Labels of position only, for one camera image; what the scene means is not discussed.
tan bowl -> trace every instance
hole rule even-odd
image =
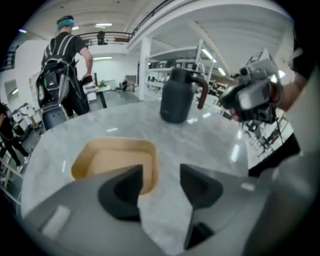
[[[147,140],[99,137],[89,141],[71,167],[75,180],[129,166],[143,166],[140,195],[147,194],[158,181],[156,147]]]

backpack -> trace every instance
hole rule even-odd
[[[74,35],[63,38],[56,54],[51,49],[51,42],[44,50],[41,72],[36,81],[37,99],[40,108],[60,106],[69,93],[69,84],[77,96],[82,99],[78,85],[76,62],[68,61],[66,50]]]

camera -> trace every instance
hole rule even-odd
[[[239,85],[225,90],[220,97],[221,105],[225,109],[234,109],[240,122],[275,122],[276,109],[270,103],[270,77],[276,75],[277,90],[281,90],[281,84],[277,65],[268,50],[253,55],[239,73]]]

desk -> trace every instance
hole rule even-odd
[[[171,124],[160,117],[160,102],[137,102],[75,117],[46,131],[29,160],[21,191],[25,217],[40,202],[73,181],[71,166],[86,143],[101,136],[147,139],[157,149],[159,179],[148,196],[139,198],[142,226],[170,254],[183,251],[192,208],[180,187],[180,164],[223,173],[248,173],[244,139],[238,123],[207,107],[192,105],[191,123]],[[239,151],[231,160],[235,145]]]

chair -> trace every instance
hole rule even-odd
[[[47,131],[68,120],[67,113],[61,105],[52,105],[42,109],[42,122]]]

